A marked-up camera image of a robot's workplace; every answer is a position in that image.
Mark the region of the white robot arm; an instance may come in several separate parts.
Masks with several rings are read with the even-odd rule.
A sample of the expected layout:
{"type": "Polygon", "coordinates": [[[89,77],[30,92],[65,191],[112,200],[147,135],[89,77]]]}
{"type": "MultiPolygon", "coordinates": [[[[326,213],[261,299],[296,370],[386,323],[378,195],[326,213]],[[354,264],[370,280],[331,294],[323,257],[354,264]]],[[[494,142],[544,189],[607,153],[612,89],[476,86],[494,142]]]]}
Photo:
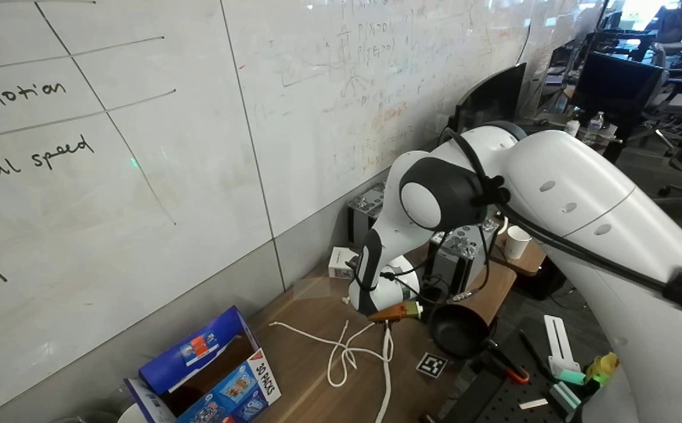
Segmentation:
{"type": "Polygon", "coordinates": [[[351,285],[370,316],[396,299],[382,270],[434,236],[498,210],[578,290],[622,358],[584,423],[682,423],[682,229],[620,167],[562,130],[449,133],[389,173],[351,285]]]}

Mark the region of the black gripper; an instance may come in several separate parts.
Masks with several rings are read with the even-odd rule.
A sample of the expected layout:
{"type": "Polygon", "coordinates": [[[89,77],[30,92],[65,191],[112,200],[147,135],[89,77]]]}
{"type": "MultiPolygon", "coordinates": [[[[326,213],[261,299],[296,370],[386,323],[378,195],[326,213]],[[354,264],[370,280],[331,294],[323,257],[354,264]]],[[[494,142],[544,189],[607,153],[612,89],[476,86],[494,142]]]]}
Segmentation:
{"type": "Polygon", "coordinates": [[[411,285],[402,285],[408,299],[416,299],[427,309],[443,305],[448,301],[448,294],[437,288],[427,283],[423,288],[415,290],[411,285]]]}

